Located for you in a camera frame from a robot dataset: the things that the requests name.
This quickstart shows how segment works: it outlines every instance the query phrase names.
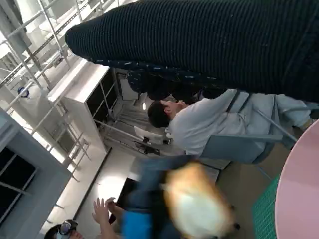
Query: person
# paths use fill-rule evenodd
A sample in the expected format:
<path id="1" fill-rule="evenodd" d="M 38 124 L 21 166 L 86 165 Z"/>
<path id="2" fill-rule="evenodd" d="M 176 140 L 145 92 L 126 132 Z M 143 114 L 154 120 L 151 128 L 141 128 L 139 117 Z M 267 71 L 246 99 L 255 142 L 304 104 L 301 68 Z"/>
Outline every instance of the person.
<path id="1" fill-rule="evenodd" d="M 94 212 L 93 219 L 100 225 L 101 234 L 96 239 L 120 239 L 121 225 L 124 209 L 115 205 L 115 198 L 109 198 L 104 202 L 104 199 L 97 198 L 93 203 Z M 109 223 L 109 211 L 114 214 L 116 220 Z"/>
<path id="2" fill-rule="evenodd" d="M 64 223 L 69 223 L 69 222 L 73 222 L 73 220 L 66 220 Z M 61 226 L 62 224 L 57 224 L 53 227 L 51 227 L 47 233 L 44 235 L 44 239 L 61 239 L 63 238 L 63 236 L 61 234 L 59 234 L 60 230 L 61 230 Z M 75 228 L 72 228 L 71 231 L 68 232 L 69 234 L 69 239 L 83 239 L 83 236 L 76 231 Z"/>
<path id="3" fill-rule="evenodd" d="M 100 225 L 101 234 L 96 237 L 96 239 L 120 239 L 121 225 L 122 225 L 122 215 L 124 209 L 115 205 L 115 198 L 109 198 L 104 202 L 104 199 L 99 199 L 93 203 L 94 213 L 92 213 L 93 219 Z M 109 223 L 109 211 L 116 217 L 116 220 L 110 224 Z M 84 239 L 83 235 L 76 231 L 77 222 L 73 220 L 66 220 L 66 223 L 75 224 L 68 234 L 69 239 Z M 61 225 L 57 224 L 51 227 L 45 234 L 44 239 L 61 239 L 60 236 Z"/>
<path id="4" fill-rule="evenodd" d="M 252 94 L 240 112 L 228 112 L 227 108 L 236 94 L 228 89 L 215 99 L 202 99 L 192 105 L 183 101 L 155 101 L 148 108 L 149 122 L 155 128 L 168 128 L 177 146 L 186 154 L 199 155 L 207 141 L 214 134 L 265 135 L 269 133 L 270 123 L 252 110 L 252 106 L 271 118 L 274 105 L 280 113 L 300 106 L 302 101 L 281 95 Z M 310 111 L 288 111 L 285 116 L 292 125 L 305 130 L 312 124 Z M 264 144 L 259 143 L 261 150 Z"/>

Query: metal railing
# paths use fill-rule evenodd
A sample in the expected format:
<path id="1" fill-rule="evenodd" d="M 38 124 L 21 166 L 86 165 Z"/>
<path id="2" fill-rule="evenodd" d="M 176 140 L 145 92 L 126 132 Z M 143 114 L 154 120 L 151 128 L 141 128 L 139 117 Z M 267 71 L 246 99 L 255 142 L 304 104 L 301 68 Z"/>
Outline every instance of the metal railing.
<path id="1" fill-rule="evenodd" d="M 59 39 L 58 39 L 58 34 L 74 19 L 76 18 L 77 16 L 79 17 L 79 20 L 80 22 L 82 21 L 85 21 L 86 19 L 89 19 L 92 14 L 96 11 L 96 9 L 99 7 L 101 8 L 103 6 L 102 4 L 102 0 L 99 0 L 98 3 L 91 9 L 91 12 L 86 16 L 85 19 L 83 19 L 83 17 L 81 16 L 81 11 L 83 11 L 87 6 L 89 6 L 89 3 L 92 2 L 93 0 L 87 0 L 85 3 L 83 3 L 81 6 L 79 6 L 78 4 L 78 1 L 77 0 L 74 0 L 74 7 L 76 9 L 76 12 L 71 14 L 71 16 L 67 19 L 67 21 L 62 25 L 60 26 L 58 29 L 54 29 L 54 26 L 51 22 L 51 19 L 48 15 L 48 10 L 56 3 L 59 2 L 59 0 L 54 0 L 52 1 L 50 4 L 48 4 L 47 6 L 44 6 L 43 2 L 41 0 L 38 0 L 38 3 L 41 7 L 41 11 L 39 11 L 37 14 L 35 14 L 31 19 L 29 19 L 28 21 L 26 21 L 24 24 L 22 24 L 19 28 L 17 28 L 16 30 L 14 30 L 13 32 L 11 32 L 10 34 L 6 35 L 2 32 L 2 34 L 4 35 L 4 40 L 0 43 L 0 45 L 2 44 L 7 44 L 8 47 L 10 48 L 10 50 L 12 51 L 12 53 L 14 54 L 14 56 L 21 62 L 13 71 L 10 72 L 10 74 L 8 74 L 1 82 L 0 82 L 0 88 L 3 87 L 6 83 L 8 83 L 10 80 L 13 79 L 13 77 L 16 76 L 16 74 L 22 69 L 24 68 L 27 73 L 30 75 L 30 80 L 27 82 L 27 84 L 24 86 L 24 89 L 11 101 L 11 102 L 8 102 L 8 106 L 5 108 L 5 111 L 8 112 L 13 106 L 15 103 L 17 103 L 19 101 L 19 99 L 25 94 L 25 92 L 28 91 L 28 89 L 36 84 L 41 90 L 43 90 L 44 86 L 41 84 L 41 82 L 39 81 L 39 78 L 41 76 L 44 77 L 46 83 L 47 83 L 47 86 L 50 87 L 50 81 L 48 80 L 47 76 L 45 75 L 45 71 L 47 69 L 49 69 L 55 62 L 58 58 L 63 58 L 65 59 L 68 67 L 70 68 L 71 65 L 70 65 L 70 62 L 68 61 L 67 59 L 67 56 L 64 56 L 63 55 L 63 49 L 65 47 L 65 45 L 61 45 L 61 43 L 59 42 Z M 32 23 L 33 21 L 35 21 L 39 16 L 41 15 L 44 15 L 45 18 L 46 18 L 46 21 L 49 23 L 49 26 L 51 28 L 51 33 L 52 35 L 49 36 L 49 38 L 41 45 L 39 46 L 35 51 L 33 52 L 30 52 L 30 51 L 27 51 L 29 53 L 29 56 L 26 58 L 26 59 L 23 59 L 23 56 L 21 54 L 18 53 L 18 51 L 14 48 L 14 45 L 11 43 L 10 41 L 10 38 L 15 36 L 16 34 L 20 33 L 21 31 L 23 31 L 23 29 L 28 26 L 30 23 Z M 35 57 L 36 55 L 46 46 L 48 45 L 52 40 L 55 40 L 57 46 L 58 46 L 58 51 L 55 52 L 53 54 L 53 57 L 52 59 L 47 63 L 47 65 L 41 69 L 41 67 L 35 63 L 35 66 L 37 67 L 38 69 L 38 72 L 37 73 L 33 73 L 30 69 L 30 67 L 28 66 L 28 63 L 30 62 L 30 60 L 33 60 L 35 61 Z M 34 135 L 40 127 L 42 127 L 43 125 L 43 122 L 48 118 L 48 116 L 52 113 L 52 111 L 58 107 L 58 105 L 60 107 L 63 108 L 63 110 L 65 112 L 67 112 L 67 109 L 66 107 L 64 106 L 64 104 L 61 102 L 61 99 L 64 97 L 64 95 L 61 95 L 54 103 L 50 103 L 49 101 L 49 105 L 50 105 L 50 109 L 48 110 L 48 112 L 44 115 L 44 117 L 40 120 L 40 122 L 36 125 L 36 127 L 34 127 L 31 131 L 31 135 Z M 67 153 L 63 154 L 63 157 L 66 161 L 66 167 L 69 166 L 69 164 L 71 164 L 74 168 L 74 170 L 72 170 L 72 177 L 78 181 L 74 176 L 74 172 L 75 170 L 78 168 L 78 165 L 79 163 L 82 161 L 82 158 L 84 157 L 84 155 L 89 159 L 89 160 L 92 160 L 88 153 L 87 153 L 87 150 L 88 150 L 88 147 L 89 145 L 85 144 L 83 145 L 81 143 L 81 137 L 83 135 L 83 133 L 80 133 L 79 135 L 76 135 L 72 129 L 71 129 L 71 125 L 69 122 L 66 121 L 66 119 L 64 118 L 64 116 L 62 114 L 60 114 L 61 118 L 64 120 L 64 122 L 66 123 L 66 127 L 65 129 L 63 129 L 63 132 L 69 132 L 72 136 L 72 138 L 75 140 L 75 145 L 79 146 L 80 148 L 80 151 L 83 152 L 83 155 L 82 157 L 80 158 L 80 160 L 78 161 L 78 163 L 74 163 L 73 160 L 74 158 L 78 155 L 77 154 L 73 154 L 72 157 L 70 158 L 69 155 L 67 155 Z M 60 140 L 60 138 L 62 137 L 63 134 L 60 134 L 59 137 L 57 137 L 54 141 L 55 143 L 54 144 L 51 144 L 50 147 L 47 147 L 47 150 L 49 152 L 51 152 L 58 144 L 58 141 Z"/>

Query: chair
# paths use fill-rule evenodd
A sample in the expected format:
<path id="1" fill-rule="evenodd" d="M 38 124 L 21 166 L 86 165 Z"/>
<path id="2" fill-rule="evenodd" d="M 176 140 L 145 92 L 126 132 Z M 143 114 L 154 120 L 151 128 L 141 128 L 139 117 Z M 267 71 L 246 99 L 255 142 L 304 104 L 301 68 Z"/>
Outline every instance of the chair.
<path id="1" fill-rule="evenodd" d="M 271 177 L 257 164 L 267 158 L 275 143 L 282 143 L 286 148 L 291 149 L 297 139 L 280 126 L 276 104 L 274 104 L 271 118 L 255 107 L 253 107 L 253 110 L 270 123 L 268 135 L 212 135 L 200 159 L 224 159 L 231 162 L 254 164 L 263 175 L 271 180 Z M 265 145 L 261 148 L 258 143 L 264 143 Z"/>

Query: floor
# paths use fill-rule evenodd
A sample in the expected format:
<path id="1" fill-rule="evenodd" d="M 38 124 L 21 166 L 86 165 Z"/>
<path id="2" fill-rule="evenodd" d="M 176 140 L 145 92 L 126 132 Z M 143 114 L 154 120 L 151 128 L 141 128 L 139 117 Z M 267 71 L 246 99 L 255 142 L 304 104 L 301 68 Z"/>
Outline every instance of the floor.
<path id="1" fill-rule="evenodd" d="M 280 174 L 289 151 L 281 145 L 276 145 L 260 166 L 271 178 Z M 237 221 L 241 226 L 239 231 L 227 239 L 254 239 L 252 206 L 266 190 L 270 180 L 252 165 L 231 163 L 220 174 L 217 185 L 229 202 L 235 206 Z"/>
<path id="2" fill-rule="evenodd" d="M 276 145 L 269 157 L 260 166 L 269 176 L 275 178 L 275 176 L 280 174 L 288 154 L 289 151 L 283 146 Z M 125 172 L 129 174 L 133 161 L 133 157 L 118 150 L 113 149 L 110 153 L 76 218 L 79 222 L 78 230 L 85 239 L 94 239 L 100 231 L 99 226 L 92 219 L 92 202 L 97 196 L 104 198 L 116 197 L 120 193 L 119 188 L 121 189 L 121 187 L 119 185 L 124 183 L 126 178 Z M 118 172 L 119 169 L 121 174 L 115 175 L 114 172 Z M 252 206 L 269 184 L 270 180 L 251 165 L 231 163 L 219 174 L 217 185 L 229 202 L 235 206 L 237 220 L 241 225 L 241 229 L 227 239 L 255 238 Z"/>

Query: hand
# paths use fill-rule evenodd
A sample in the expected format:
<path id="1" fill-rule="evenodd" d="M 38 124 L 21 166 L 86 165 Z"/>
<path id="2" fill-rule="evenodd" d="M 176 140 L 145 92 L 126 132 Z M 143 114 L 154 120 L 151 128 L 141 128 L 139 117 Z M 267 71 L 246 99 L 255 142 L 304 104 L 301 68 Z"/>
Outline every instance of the hand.
<path id="1" fill-rule="evenodd" d="M 96 202 L 93 203 L 94 213 L 92 216 L 97 223 L 108 222 L 109 220 L 109 209 L 108 203 L 104 203 L 104 199 L 100 201 L 100 198 L 96 199 Z"/>
<path id="2" fill-rule="evenodd" d="M 70 239 L 83 239 L 83 236 L 77 231 L 72 231 L 70 235 Z"/>
<path id="3" fill-rule="evenodd" d="M 184 101 L 178 101 L 177 103 L 178 103 L 183 109 L 188 106 L 188 104 L 186 104 Z"/>
<path id="4" fill-rule="evenodd" d="M 109 208 L 109 211 L 110 211 L 111 213 L 114 213 L 115 207 L 116 207 L 116 205 L 115 205 L 115 203 L 114 203 L 114 199 L 115 199 L 115 198 L 109 198 L 109 199 L 107 199 L 107 200 L 105 201 L 105 204 L 107 204 L 107 206 L 108 206 L 108 208 Z"/>

